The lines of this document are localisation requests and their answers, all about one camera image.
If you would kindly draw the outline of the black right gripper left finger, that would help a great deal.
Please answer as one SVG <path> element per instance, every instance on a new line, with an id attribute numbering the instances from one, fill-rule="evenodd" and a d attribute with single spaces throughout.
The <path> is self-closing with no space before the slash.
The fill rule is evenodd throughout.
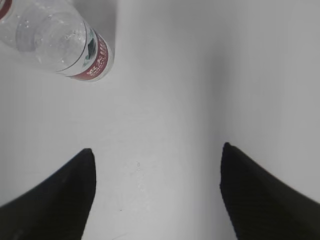
<path id="1" fill-rule="evenodd" d="M 0 208 L 2 240 L 80 240 L 95 199 L 96 162 L 81 150 L 43 182 Z"/>

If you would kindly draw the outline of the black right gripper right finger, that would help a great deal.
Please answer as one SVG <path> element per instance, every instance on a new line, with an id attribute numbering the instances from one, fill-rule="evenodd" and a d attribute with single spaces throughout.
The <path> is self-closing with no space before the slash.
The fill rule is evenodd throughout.
<path id="1" fill-rule="evenodd" d="M 239 240 L 318 240 L 320 204 L 226 142 L 220 192 Z"/>

